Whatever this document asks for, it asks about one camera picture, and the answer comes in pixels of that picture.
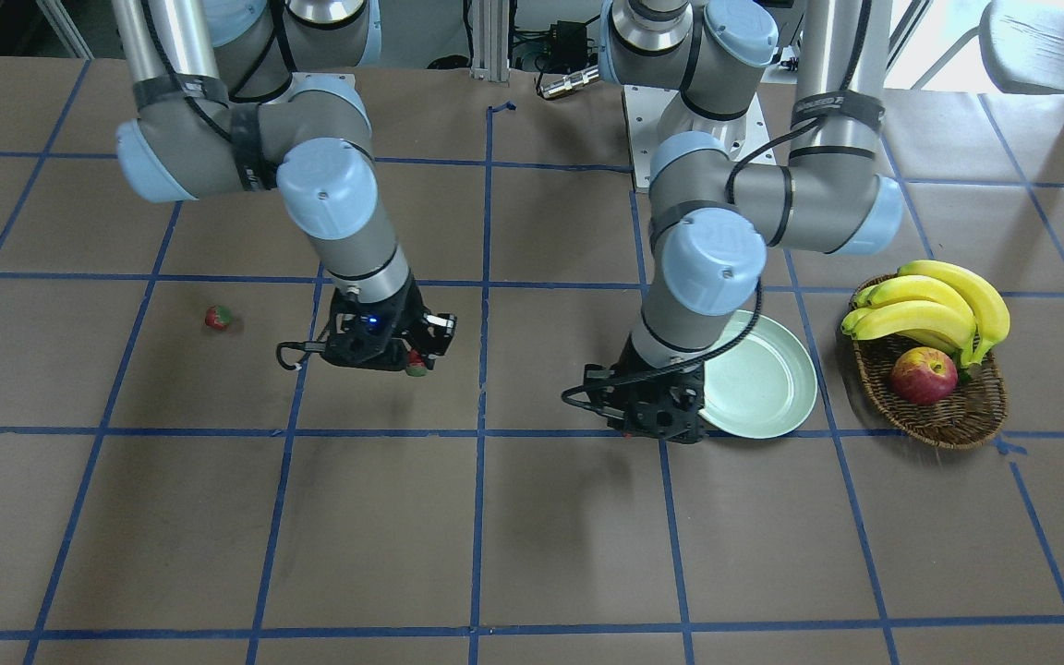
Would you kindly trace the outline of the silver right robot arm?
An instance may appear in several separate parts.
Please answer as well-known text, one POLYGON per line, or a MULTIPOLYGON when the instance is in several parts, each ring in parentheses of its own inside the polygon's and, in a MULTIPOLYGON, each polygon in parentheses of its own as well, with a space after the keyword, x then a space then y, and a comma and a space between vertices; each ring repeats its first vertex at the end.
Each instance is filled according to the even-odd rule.
POLYGON ((381 198, 372 126, 348 67, 376 62, 376 1, 115 1, 137 116, 115 132, 129 184, 151 202, 277 192, 333 295, 284 369, 426 375, 456 318, 426 307, 381 198))

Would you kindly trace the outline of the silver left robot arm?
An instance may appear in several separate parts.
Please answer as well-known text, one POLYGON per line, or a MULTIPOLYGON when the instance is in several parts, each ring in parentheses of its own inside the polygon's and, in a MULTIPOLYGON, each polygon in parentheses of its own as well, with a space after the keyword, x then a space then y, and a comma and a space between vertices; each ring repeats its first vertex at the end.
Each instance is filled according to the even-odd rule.
MULTIPOLYGON (((696 119, 734 123, 780 50, 755 1, 608 1, 599 74, 671 89, 696 119)), ((562 402, 624 435, 704 438, 706 366, 755 331, 768 249, 875 254, 898 234, 900 187, 879 174, 888 1, 811 1, 789 130, 731 151, 700 129, 664 138, 651 159, 654 277, 621 356, 587 365, 562 402)))

